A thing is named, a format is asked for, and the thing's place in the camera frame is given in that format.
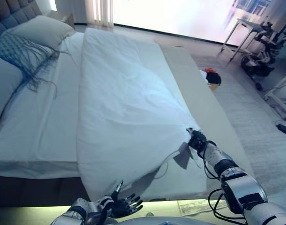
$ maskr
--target sheer curtain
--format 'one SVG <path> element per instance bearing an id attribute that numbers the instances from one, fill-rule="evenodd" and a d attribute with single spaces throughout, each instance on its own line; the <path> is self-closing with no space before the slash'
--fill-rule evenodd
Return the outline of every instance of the sheer curtain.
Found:
<path id="1" fill-rule="evenodd" d="M 87 21 L 90 24 L 113 27 L 113 0 L 85 0 Z"/>

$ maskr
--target bed frame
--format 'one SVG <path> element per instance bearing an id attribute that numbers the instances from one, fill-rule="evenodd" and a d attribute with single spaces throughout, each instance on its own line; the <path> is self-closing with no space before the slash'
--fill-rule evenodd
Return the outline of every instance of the bed frame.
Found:
<path id="1" fill-rule="evenodd" d="M 41 15 L 35 0 L 0 0 L 0 35 Z M 71 205 L 78 197 L 88 199 L 80 177 L 33 180 L 0 177 L 0 206 Z"/>

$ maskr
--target rug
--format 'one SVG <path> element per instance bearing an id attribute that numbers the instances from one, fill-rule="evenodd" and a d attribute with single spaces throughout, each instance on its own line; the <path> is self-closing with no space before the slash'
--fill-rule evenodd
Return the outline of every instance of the rug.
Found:
<path id="1" fill-rule="evenodd" d="M 286 191 L 286 135 L 279 132 L 273 119 L 215 57 L 192 55 L 200 69 L 211 67 L 222 78 L 214 92 L 232 124 L 251 163 L 255 178 L 267 195 Z"/>

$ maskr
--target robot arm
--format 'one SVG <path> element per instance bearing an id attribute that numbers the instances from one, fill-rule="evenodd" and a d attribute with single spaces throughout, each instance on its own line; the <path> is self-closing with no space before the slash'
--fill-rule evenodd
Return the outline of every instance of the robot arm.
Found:
<path id="1" fill-rule="evenodd" d="M 203 159 L 205 169 L 206 163 L 213 167 L 217 176 L 208 169 L 207 171 L 221 182 L 221 190 L 228 208 L 233 213 L 242 214 L 248 225 L 286 225 L 286 210 L 268 202 L 263 188 L 252 176 L 241 169 L 215 143 L 208 141 L 202 133 L 192 128 L 187 131 L 191 135 L 188 146 L 196 150 Z M 111 196 L 105 196 L 96 202 L 77 199 L 71 208 L 56 218 L 51 225 L 102 225 L 107 217 L 121 218 L 139 211 L 143 207 L 142 201 L 135 197 L 135 194 L 118 199 L 122 184 L 123 182 L 117 186 Z"/>
<path id="2" fill-rule="evenodd" d="M 207 141 L 199 131 L 187 129 L 191 135 L 189 146 L 211 165 L 221 182 L 221 189 L 229 209 L 242 214 L 248 225 L 286 225 L 286 210 L 269 203 L 261 185 L 230 156 L 213 142 Z"/>
<path id="3" fill-rule="evenodd" d="M 51 225 L 102 225 L 107 217 L 121 218 L 143 208 L 143 201 L 135 194 L 118 199 L 122 185 L 123 181 L 111 196 L 105 196 L 96 202 L 78 198 L 68 211 L 56 218 Z"/>

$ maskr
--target headboard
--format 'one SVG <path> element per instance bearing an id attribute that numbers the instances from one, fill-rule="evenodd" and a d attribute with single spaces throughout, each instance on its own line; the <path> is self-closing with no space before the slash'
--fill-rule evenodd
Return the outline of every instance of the headboard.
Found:
<path id="1" fill-rule="evenodd" d="M 0 0 L 0 35 L 41 14 L 35 0 Z"/>

